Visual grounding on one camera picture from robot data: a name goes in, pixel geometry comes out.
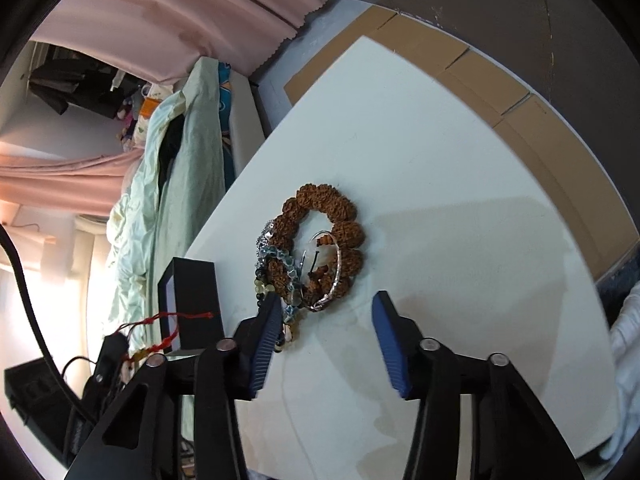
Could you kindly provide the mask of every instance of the cardboard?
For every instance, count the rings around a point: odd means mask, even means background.
[[[371,7],[285,85],[292,104],[362,35],[436,78],[494,128],[553,201],[595,280],[638,243],[615,187],[562,119],[510,74],[436,28]]]
[[[297,103],[324,71],[359,37],[381,27],[395,14],[393,10],[371,6],[353,20],[284,85],[284,91],[291,104]]]
[[[489,126],[493,127],[502,120],[502,116],[489,103],[464,86],[449,70],[445,70],[436,79]]]
[[[613,266],[638,241],[638,231],[594,156],[537,96],[504,120],[544,162],[586,225],[607,269]]]
[[[433,77],[468,50],[466,43],[399,14],[367,36]]]
[[[525,97],[529,90],[477,52],[469,51],[448,69],[463,85],[482,96],[499,114]]]

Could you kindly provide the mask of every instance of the bracelet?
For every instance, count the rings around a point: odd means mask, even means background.
[[[316,233],[309,241],[316,240],[317,247],[331,246],[335,253],[327,263],[315,268],[320,253],[316,251],[310,270],[303,276],[307,250],[297,262],[292,254],[293,238],[310,210],[326,213],[334,226],[331,231]],[[283,204],[282,214],[266,223],[256,243],[254,285],[258,307],[268,292],[276,292],[285,301],[283,330],[276,342],[276,351],[281,351],[284,343],[294,339],[300,309],[320,312],[350,290],[353,278],[364,262],[357,247],[363,243],[365,235],[355,221],[356,215],[356,207],[335,187],[305,184],[295,197]]]

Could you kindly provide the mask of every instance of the tabletop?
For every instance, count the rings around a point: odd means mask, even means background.
[[[370,315],[381,289],[454,352],[507,354],[575,456],[611,435],[606,322],[552,202],[465,104],[368,38],[294,106],[186,255],[215,262],[228,334],[256,312],[256,238],[308,182],[358,207],[365,265],[346,298],[300,322],[257,399],[238,403],[250,468],[282,480],[402,477],[417,405],[386,374]],[[330,225],[311,213],[296,246]]]

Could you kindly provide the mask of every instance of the red cord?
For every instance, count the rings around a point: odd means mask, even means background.
[[[123,323],[117,328],[114,334],[118,333],[120,330],[123,330],[127,326],[130,326],[131,329],[129,330],[129,335],[131,335],[131,331],[133,330],[134,327],[137,327],[138,325],[150,325],[156,319],[160,319],[161,317],[169,317],[169,316],[177,316],[184,319],[213,319],[215,317],[215,314],[213,314],[213,312],[204,312],[202,314],[184,314],[182,312],[158,312],[154,316],[147,317],[142,321],[136,321],[134,323]],[[155,352],[164,350],[165,348],[169,347],[171,343],[174,341],[174,339],[178,335],[178,330],[179,330],[179,325],[176,324],[175,330],[171,333],[171,335],[162,339],[162,341],[159,342],[157,345],[149,346],[148,348],[138,350],[137,352],[135,352],[135,354],[133,354],[131,357],[127,358],[126,360],[128,362],[139,361],[140,359],[145,358],[149,354],[153,354]]]

